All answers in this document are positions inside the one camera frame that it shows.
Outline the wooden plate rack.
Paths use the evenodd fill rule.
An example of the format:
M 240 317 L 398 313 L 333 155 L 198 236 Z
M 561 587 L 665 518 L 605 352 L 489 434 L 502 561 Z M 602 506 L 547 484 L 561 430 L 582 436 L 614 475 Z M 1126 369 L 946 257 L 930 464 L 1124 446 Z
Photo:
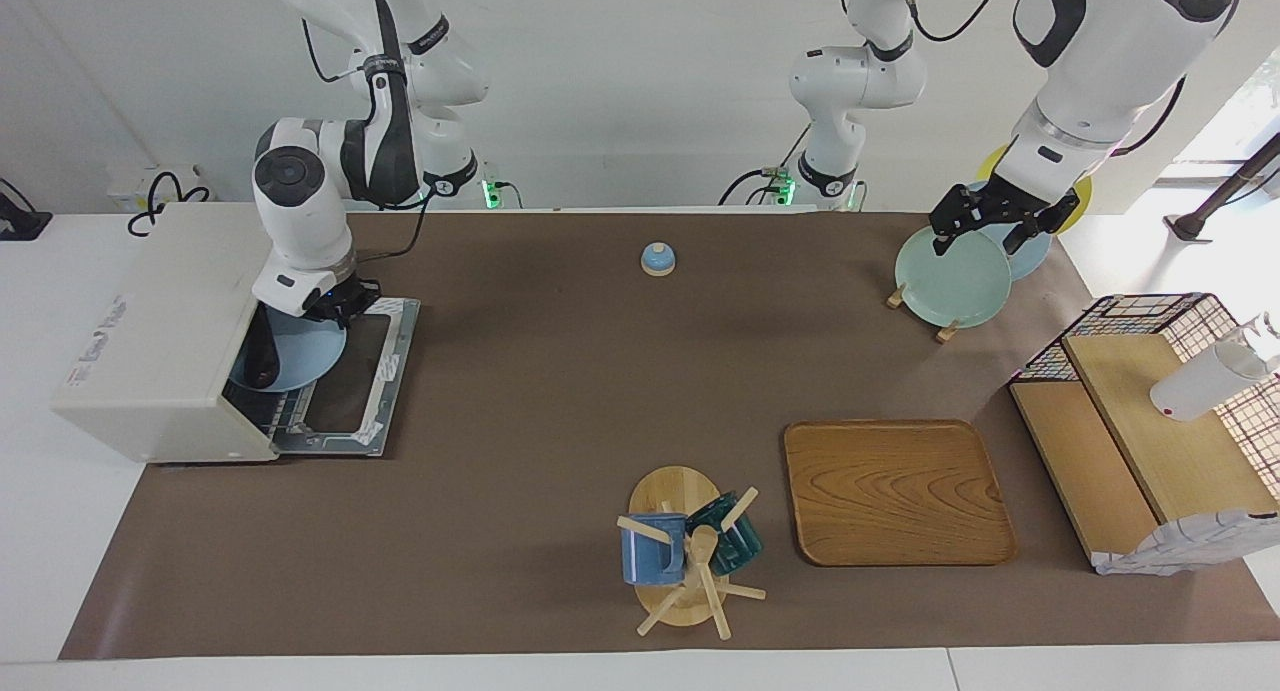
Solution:
M 896 311 L 896 308 L 901 308 L 902 305 L 905 305 L 905 290 L 906 289 L 908 289 L 906 284 L 900 284 L 899 287 L 896 287 L 896 289 L 893 290 L 893 293 L 891 296 L 888 296 L 887 299 L 884 299 L 886 307 L 887 308 L 895 308 L 895 311 Z M 952 339 L 952 337 L 956 335 L 956 331 L 959 331 L 959 319 L 954 319 L 954 321 L 950 322 L 950 325 L 947 325 L 946 328 L 940 328 L 940 330 L 934 335 L 934 340 L 940 346 L 945 346 L 945 344 L 950 343 L 950 340 Z

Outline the wooden step shelf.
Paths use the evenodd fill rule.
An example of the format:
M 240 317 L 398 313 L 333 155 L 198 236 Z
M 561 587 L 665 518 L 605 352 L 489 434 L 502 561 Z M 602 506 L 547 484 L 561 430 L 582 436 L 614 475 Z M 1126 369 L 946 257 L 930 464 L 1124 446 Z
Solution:
M 1080 545 L 1128 554 L 1188 514 L 1280 512 L 1221 418 L 1175 421 L 1149 390 L 1179 367 L 1151 335 L 1068 337 L 1078 381 L 1010 384 Z

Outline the dark purple eggplant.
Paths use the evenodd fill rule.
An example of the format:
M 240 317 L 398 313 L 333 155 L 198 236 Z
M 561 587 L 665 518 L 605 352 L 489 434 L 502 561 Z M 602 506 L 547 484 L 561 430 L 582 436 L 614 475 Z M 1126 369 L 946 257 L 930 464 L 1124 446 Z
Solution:
M 266 305 L 259 303 L 255 308 L 244 337 L 242 371 L 244 384 L 255 390 L 266 389 L 278 380 L 280 360 Z

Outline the black clamp device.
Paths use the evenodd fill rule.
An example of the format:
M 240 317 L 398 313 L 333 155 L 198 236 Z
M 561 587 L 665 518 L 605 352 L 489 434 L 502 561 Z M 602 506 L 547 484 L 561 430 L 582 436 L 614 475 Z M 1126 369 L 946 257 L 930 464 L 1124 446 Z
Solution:
M 37 211 L 27 195 L 0 177 L 0 241 L 36 241 L 54 212 Z

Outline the square wooden tray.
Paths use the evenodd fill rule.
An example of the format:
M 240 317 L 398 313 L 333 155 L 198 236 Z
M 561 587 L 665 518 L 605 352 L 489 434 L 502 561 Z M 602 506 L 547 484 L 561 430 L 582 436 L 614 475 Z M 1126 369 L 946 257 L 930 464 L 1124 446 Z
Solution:
M 782 444 L 812 566 L 987 567 L 1018 554 L 986 441 L 961 418 L 801 421 Z

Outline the pale blue racked plate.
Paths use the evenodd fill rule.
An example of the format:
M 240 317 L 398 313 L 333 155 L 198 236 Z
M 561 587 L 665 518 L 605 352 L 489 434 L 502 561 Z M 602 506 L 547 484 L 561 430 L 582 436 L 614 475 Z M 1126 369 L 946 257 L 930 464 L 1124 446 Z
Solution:
M 1018 232 L 1020 226 L 1019 221 L 989 223 L 989 225 L 982 226 L 982 229 L 978 230 L 979 234 L 988 237 L 988 239 L 1005 253 L 1006 261 L 1010 266 L 1012 282 L 1019 282 L 1021 278 L 1029 276 L 1030 273 L 1034 273 L 1037 267 L 1041 267 L 1041 264 L 1044 262 L 1044 258 L 1047 258 L 1047 255 L 1050 253 L 1053 241 L 1051 234 L 1041 232 L 1041 234 L 1028 237 L 1028 239 L 1023 241 L 1023 244 L 1019 246 L 1015 253 L 1009 253 L 1007 250 L 1004 248 L 1006 237 L 1011 234 L 1011 232 Z

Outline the brown table mat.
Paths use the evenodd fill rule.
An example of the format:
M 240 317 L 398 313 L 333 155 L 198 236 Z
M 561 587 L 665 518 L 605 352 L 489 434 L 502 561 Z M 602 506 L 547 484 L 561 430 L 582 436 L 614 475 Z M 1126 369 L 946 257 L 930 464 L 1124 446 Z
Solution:
M 644 473 L 760 491 L 731 649 L 1280 640 L 1244 562 L 1100 576 L 1005 384 L 1089 305 L 1062 252 L 945 346 L 888 311 L 922 214 L 440 214 L 378 264 L 421 299 L 379 458 L 150 466 L 64 659 L 608 653 L 636 633 L 614 520 Z M 646 244 L 675 273 L 649 276 Z M 964 418 L 1018 541 L 992 567 L 819 568 L 794 545 L 782 433 Z

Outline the black stand pole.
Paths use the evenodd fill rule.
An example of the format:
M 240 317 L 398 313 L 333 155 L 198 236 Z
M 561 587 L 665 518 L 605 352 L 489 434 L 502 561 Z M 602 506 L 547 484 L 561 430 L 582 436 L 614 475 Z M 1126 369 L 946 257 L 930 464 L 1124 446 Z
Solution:
M 1201 232 L 1203 232 L 1208 218 L 1229 203 L 1238 191 L 1249 186 L 1251 182 L 1258 180 L 1262 171 L 1270 168 L 1276 157 L 1280 157 L 1280 131 L 1275 132 L 1252 157 L 1247 159 L 1233 177 L 1228 177 L 1226 180 L 1221 182 L 1198 209 L 1194 209 L 1192 212 L 1180 214 L 1180 216 L 1164 218 L 1165 226 L 1167 226 L 1170 234 L 1176 241 L 1181 241 L 1181 243 L 1210 243 L 1208 239 L 1202 239 L 1201 237 Z

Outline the light blue round plate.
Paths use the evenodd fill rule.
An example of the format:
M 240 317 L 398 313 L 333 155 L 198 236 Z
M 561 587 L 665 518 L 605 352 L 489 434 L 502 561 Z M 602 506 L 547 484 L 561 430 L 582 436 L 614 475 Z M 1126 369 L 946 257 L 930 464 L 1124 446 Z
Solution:
M 246 339 L 229 375 L 236 386 L 251 392 L 293 392 L 323 377 L 340 360 L 348 331 L 338 322 L 288 316 L 269 305 L 259 305 L 259 308 L 270 322 L 280 369 L 273 384 L 252 383 L 244 367 L 250 349 L 250 340 Z

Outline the wooden mug tree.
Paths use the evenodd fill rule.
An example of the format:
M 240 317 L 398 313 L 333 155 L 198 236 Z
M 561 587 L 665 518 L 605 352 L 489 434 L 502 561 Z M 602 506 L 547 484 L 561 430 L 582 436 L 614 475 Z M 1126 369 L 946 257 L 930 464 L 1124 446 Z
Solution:
M 704 473 L 686 466 L 666 466 L 646 473 L 631 491 L 628 509 L 623 514 L 680 513 L 692 514 L 723 491 Z M 739 495 L 737 505 L 723 521 L 722 528 L 728 530 L 740 514 L 755 502 L 756 489 L 750 488 Z M 654 530 L 645 523 L 623 520 L 618 514 L 616 526 L 631 528 L 652 539 L 660 540 Z M 727 598 L 746 598 L 763 600 L 767 594 L 762 589 L 741 586 L 731 582 L 730 576 L 716 576 L 710 571 L 710 559 L 718 544 L 718 534 L 710 526 L 696 527 L 692 536 L 685 530 L 685 575 L 680 584 L 669 586 L 632 586 L 645 619 L 637 627 L 640 636 L 649 635 L 657 626 L 692 627 L 707 621 L 716 626 L 718 637 L 727 641 L 732 636 L 728 618 L 724 614 Z

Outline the white patterned cloth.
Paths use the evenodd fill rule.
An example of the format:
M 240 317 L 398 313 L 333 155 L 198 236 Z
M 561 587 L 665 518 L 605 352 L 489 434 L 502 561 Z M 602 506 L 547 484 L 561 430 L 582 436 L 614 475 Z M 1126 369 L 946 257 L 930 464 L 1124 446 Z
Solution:
M 1161 523 L 1128 554 L 1092 553 L 1097 575 L 1172 576 L 1280 546 L 1280 512 L 1221 511 Z

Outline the pale green plate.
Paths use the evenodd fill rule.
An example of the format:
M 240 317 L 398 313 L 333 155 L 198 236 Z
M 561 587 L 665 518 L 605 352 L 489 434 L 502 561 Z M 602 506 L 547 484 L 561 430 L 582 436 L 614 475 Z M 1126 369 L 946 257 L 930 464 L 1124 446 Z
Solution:
M 987 235 L 960 235 L 934 252 L 937 235 L 924 226 L 899 250 L 895 284 L 918 319 L 937 328 L 975 328 L 1007 303 L 1012 271 L 1004 250 Z

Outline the yellow plate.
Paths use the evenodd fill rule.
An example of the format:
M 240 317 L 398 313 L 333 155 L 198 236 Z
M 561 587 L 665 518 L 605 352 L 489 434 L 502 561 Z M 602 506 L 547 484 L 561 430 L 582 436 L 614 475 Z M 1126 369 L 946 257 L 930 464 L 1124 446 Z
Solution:
M 975 171 L 975 180 L 988 180 L 995 171 L 997 163 L 1001 161 L 1009 147 L 1010 145 L 1006 143 L 1001 145 L 1001 147 L 993 148 L 992 152 L 983 159 L 983 163 L 979 164 L 979 168 Z M 1093 189 L 1092 177 L 1082 177 L 1080 180 L 1075 182 L 1071 191 L 1078 200 L 1076 207 L 1073 209 L 1071 212 L 1068 212 L 1066 220 L 1062 221 L 1062 225 L 1059 226 L 1056 232 L 1053 232 L 1055 235 L 1065 234 L 1065 232 L 1070 230 L 1071 226 L 1074 226 L 1075 223 L 1084 216 L 1088 205 L 1091 203 Z

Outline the dark teal glass mug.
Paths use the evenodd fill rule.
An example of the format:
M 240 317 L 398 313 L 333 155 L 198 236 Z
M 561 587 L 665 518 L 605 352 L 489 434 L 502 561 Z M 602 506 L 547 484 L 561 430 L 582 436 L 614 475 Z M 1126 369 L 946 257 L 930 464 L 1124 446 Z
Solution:
M 736 491 L 724 491 L 716 500 L 689 514 L 685 521 L 687 536 L 696 527 L 710 526 L 718 534 L 718 544 L 710 559 L 710 571 L 716 576 L 728 576 L 741 571 L 763 550 L 763 541 L 748 514 L 740 514 L 728 530 L 722 528 L 723 521 L 737 505 Z

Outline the blue ceramic mug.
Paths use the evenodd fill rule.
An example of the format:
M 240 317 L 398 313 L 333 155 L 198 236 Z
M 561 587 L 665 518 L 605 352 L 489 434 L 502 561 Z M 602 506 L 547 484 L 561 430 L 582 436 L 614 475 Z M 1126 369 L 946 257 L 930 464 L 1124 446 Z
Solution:
M 623 520 L 645 523 L 660 540 L 631 528 L 621 528 L 622 576 L 632 586 L 669 586 L 684 580 L 686 514 L 623 514 Z

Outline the white power strip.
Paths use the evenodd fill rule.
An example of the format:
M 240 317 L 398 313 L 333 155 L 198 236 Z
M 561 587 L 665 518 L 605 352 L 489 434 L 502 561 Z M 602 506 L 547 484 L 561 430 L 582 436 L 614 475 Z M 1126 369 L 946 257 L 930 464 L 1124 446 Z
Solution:
M 156 177 L 163 171 L 172 171 L 177 180 L 160 180 L 155 195 L 150 193 Z M 108 198 L 115 205 L 119 212 L 138 214 L 146 212 L 148 200 L 154 203 L 178 202 L 183 196 L 195 193 L 195 200 L 218 200 L 218 195 L 201 175 L 196 164 L 161 164 L 150 168 L 120 168 L 111 171 L 111 182 L 108 188 Z

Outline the cream toaster oven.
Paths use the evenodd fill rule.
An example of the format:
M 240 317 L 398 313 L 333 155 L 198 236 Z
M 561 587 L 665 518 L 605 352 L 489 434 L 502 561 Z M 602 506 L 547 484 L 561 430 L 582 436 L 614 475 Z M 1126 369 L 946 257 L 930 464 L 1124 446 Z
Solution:
M 251 203 L 173 205 L 51 408 L 145 465 L 381 456 L 417 299 L 383 298 L 353 319 L 340 360 L 310 385 L 236 386 L 229 375 L 260 303 L 252 285 L 269 250 Z

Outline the white plastic bottle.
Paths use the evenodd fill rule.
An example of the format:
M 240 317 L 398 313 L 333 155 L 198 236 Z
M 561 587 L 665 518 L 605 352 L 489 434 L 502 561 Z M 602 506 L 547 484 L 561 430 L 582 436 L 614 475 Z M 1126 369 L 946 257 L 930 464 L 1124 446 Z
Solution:
M 1280 372 L 1280 307 L 1231 328 L 1149 390 L 1157 412 L 1189 422 Z

